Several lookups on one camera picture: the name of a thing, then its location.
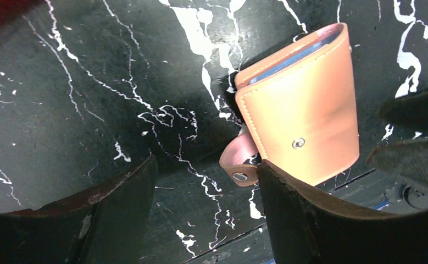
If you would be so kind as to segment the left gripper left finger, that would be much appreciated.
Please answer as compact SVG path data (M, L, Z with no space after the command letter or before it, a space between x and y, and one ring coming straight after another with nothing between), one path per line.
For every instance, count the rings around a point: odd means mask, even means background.
M38 210L0 213L0 263L139 263L157 173L150 155Z

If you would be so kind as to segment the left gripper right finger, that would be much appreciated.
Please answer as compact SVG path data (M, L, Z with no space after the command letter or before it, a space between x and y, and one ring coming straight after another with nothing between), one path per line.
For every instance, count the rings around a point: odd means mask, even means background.
M268 160L258 176L276 263L428 263L428 210L403 215L359 206Z

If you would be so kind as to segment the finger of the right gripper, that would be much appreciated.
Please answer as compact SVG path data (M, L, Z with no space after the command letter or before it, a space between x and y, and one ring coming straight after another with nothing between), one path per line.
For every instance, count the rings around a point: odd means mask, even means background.
M366 163L428 194L428 137L378 146Z
M423 133L428 133L428 89L386 101L378 117Z

